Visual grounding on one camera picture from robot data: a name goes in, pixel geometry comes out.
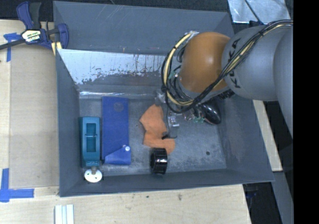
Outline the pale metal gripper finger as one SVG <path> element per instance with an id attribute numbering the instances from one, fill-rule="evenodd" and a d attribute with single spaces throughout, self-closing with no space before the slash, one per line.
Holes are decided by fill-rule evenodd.
<path id="1" fill-rule="evenodd" d="M 177 138 L 178 131 L 179 131 L 179 123 L 176 119 L 176 116 L 169 115 L 167 118 L 167 124 L 168 124 L 168 137 L 169 138 Z"/>
<path id="2" fill-rule="evenodd" d="M 160 106 L 165 104 L 166 104 L 165 93 L 162 90 L 156 90 L 155 105 Z"/>

